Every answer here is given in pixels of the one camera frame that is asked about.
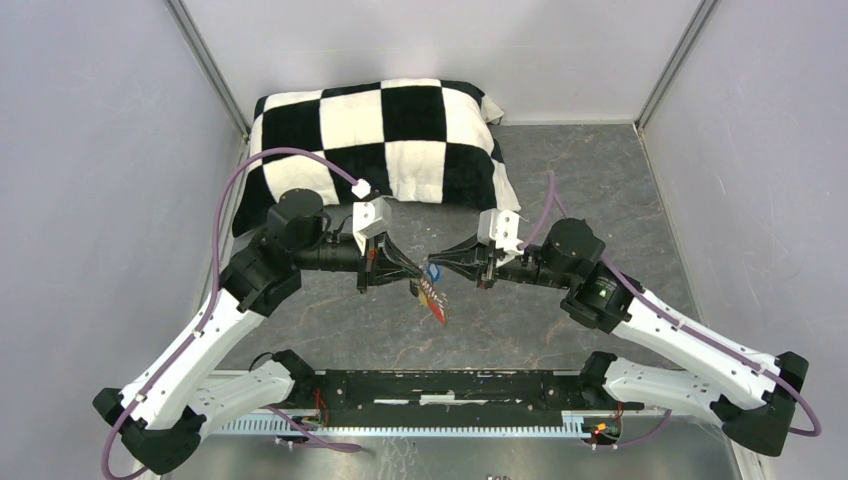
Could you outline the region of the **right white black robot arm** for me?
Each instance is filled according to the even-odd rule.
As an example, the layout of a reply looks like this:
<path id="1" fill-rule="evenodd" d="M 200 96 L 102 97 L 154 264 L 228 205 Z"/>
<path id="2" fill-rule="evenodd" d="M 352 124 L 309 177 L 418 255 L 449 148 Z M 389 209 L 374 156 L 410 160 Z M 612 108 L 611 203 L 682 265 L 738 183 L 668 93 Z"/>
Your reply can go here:
<path id="1" fill-rule="evenodd" d="M 577 382 L 580 400 L 602 408 L 613 399 L 698 417 L 735 443 L 778 457 L 804 403 L 809 363 L 795 352 L 757 351 L 669 306 L 634 279 L 607 266 L 604 242 L 581 219 L 557 221 L 540 245 L 522 247 L 508 215 L 485 212 L 476 235 L 430 263 L 483 289 L 498 280 L 563 290 L 560 307 L 580 325 L 639 344 L 677 365 L 650 367 L 595 352 Z"/>

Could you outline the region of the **blue headed key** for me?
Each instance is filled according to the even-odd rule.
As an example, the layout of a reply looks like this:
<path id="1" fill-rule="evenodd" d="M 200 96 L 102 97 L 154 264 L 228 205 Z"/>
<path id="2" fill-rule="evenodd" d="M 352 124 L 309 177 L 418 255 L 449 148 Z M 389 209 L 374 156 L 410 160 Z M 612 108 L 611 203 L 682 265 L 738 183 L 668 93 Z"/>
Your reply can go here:
<path id="1" fill-rule="evenodd" d="M 438 282 L 442 275 L 441 267 L 433 263 L 426 264 L 426 272 L 432 282 Z"/>

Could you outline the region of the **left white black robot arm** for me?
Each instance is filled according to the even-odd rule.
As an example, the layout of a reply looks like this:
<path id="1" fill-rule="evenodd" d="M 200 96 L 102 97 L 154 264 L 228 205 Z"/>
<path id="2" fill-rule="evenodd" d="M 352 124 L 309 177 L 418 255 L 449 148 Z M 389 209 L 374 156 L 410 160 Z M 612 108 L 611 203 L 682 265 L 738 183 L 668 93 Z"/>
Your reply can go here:
<path id="1" fill-rule="evenodd" d="M 354 204 L 352 230 L 343 233 L 331 229 L 318 193 L 284 193 L 166 351 L 134 381 L 96 395 L 93 405 L 109 424 L 110 440 L 120 441 L 145 471 L 163 475 L 224 424 L 282 402 L 306 405 L 314 381 L 309 367 L 291 353 L 274 355 L 213 388 L 204 382 L 237 343 L 300 289 L 306 270 L 353 272 L 360 291 L 426 281 L 427 272 L 391 241 L 389 220 L 386 201 L 369 194 Z"/>

